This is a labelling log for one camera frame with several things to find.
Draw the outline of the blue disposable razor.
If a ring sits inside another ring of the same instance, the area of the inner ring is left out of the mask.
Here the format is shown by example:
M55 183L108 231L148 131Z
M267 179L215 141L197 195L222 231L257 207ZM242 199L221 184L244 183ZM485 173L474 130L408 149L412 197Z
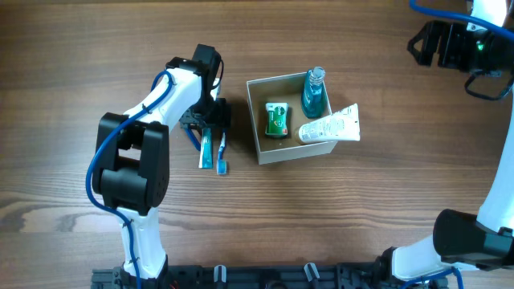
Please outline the blue disposable razor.
M201 151L201 144L200 144L198 138L195 136L194 132L191 129L188 129L188 128L185 130L185 132L186 132L186 135L189 137L191 143L195 147L195 149L200 152Z

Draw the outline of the teal white toothpaste tube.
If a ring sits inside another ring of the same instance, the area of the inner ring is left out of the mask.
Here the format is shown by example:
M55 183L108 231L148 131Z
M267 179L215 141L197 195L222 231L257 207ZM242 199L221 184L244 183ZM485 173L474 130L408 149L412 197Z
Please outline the teal white toothpaste tube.
M212 133L210 128L204 128L202 130L200 159L198 167L200 169L213 168Z

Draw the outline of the blue white toothbrush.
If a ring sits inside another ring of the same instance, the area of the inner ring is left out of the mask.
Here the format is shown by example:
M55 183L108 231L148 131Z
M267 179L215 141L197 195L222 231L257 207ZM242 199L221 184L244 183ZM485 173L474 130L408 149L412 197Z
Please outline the blue white toothbrush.
M226 150L226 129L222 130L222 137L218 149L218 159L216 172L218 175L227 175L228 165L226 160L223 158L224 152Z

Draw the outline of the green white soap packet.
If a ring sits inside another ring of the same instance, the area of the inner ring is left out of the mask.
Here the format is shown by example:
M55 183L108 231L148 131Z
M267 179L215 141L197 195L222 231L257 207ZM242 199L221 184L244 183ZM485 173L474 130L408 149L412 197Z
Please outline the green white soap packet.
M288 135L288 104L266 103L267 126L265 135L272 138L284 138Z

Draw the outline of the teal mouthwash bottle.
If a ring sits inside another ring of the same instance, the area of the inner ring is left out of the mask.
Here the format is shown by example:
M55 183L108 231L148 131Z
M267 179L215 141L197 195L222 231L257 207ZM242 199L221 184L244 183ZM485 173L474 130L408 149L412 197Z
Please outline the teal mouthwash bottle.
M314 67L306 74L301 106L309 119L319 118L324 112L324 77L325 70L322 67Z

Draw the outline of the white green-leaf lotion tube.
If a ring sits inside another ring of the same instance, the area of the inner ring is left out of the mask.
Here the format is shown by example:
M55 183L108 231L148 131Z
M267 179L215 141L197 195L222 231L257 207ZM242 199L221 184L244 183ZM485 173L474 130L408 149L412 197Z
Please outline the white green-leaf lotion tube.
M296 141L302 145L325 141L359 141L361 139L358 105L353 104L303 124L295 130Z

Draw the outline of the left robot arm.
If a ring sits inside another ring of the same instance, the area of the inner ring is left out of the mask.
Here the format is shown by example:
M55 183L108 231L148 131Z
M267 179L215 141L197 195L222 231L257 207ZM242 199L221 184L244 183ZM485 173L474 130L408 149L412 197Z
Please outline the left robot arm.
M100 119L85 189L95 207L117 219L125 258L113 269L94 270L93 288L179 286L158 221L169 186L169 134L180 126L203 152L199 138L230 127L230 104L218 95L223 68L216 49L199 44L191 59L171 59L138 105Z

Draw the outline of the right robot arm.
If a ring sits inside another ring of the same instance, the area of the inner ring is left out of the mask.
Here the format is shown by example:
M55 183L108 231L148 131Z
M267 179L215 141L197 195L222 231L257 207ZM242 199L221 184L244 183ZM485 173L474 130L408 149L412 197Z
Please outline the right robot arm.
M513 95L510 79L495 96L471 89L479 77L513 73L511 1L473 1L467 13L438 10L411 1L412 10L433 19L408 43L408 51L423 66L439 55L438 66L468 75L464 90L479 100L501 102ZM491 187L475 213L443 210L432 232L407 246L391 247L371 266L375 283L407 288L464 271L513 268L513 125L506 137Z

